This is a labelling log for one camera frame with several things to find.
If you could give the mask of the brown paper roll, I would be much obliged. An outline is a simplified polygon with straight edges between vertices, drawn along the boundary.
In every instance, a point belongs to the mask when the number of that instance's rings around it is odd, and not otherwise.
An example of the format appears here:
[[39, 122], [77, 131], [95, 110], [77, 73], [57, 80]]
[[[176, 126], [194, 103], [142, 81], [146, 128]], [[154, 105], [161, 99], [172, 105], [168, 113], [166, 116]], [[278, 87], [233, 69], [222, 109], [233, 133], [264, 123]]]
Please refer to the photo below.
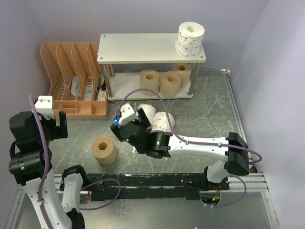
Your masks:
[[160, 94], [166, 98], [174, 98], [180, 90], [181, 77], [179, 74], [168, 71], [165, 72], [160, 78]]

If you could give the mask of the white floral roll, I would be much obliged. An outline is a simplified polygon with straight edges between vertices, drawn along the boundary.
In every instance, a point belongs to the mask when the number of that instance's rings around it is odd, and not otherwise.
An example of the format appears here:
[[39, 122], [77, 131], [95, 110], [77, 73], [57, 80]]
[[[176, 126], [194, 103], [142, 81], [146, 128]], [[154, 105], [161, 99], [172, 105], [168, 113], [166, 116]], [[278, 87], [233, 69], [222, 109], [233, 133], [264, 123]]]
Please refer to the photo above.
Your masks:
[[155, 114], [151, 132], [172, 132], [166, 112], [157, 112]]
[[205, 28], [196, 22], [183, 22], [178, 28], [175, 51], [181, 57], [194, 57], [200, 51]]

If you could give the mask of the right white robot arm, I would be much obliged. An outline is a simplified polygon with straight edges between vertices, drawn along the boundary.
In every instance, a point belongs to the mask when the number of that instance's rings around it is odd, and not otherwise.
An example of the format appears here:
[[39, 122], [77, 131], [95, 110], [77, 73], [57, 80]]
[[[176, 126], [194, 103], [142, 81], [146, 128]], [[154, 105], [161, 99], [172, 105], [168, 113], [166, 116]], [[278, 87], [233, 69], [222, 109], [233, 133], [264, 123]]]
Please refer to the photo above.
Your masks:
[[246, 176], [249, 171], [248, 146], [234, 132], [228, 137], [197, 138], [176, 136], [171, 129], [174, 118], [166, 112], [156, 112], [150, 105], [134, 110], [125, 104], [115, 116], [110, 129], [122, 142], [132, 145], [139, 154], [162, 159], [178, 155], [206, 156], [216, 162], [205, 168], [202, 184], [214, 189], [229, 175]]

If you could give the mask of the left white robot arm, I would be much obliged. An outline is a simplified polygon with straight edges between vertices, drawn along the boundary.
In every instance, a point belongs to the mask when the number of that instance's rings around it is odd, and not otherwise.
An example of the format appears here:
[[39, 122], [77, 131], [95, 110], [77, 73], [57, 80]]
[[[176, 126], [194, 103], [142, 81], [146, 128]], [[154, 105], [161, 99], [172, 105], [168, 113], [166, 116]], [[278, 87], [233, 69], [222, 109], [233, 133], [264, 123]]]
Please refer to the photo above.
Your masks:
[[63, 196], [59, 197], [51, 164], [49, 143], [67, 138], [66, 113], [46, 119], [31, 111], [20, 112], [9, 119], [15, 141], [10, 147], [9, 172], [14, 175], [32, 205], [43, 229], [83, 229], [80, 192], [88, 187], [89, 178], [81, 165], [69, 167], [61, 176]]

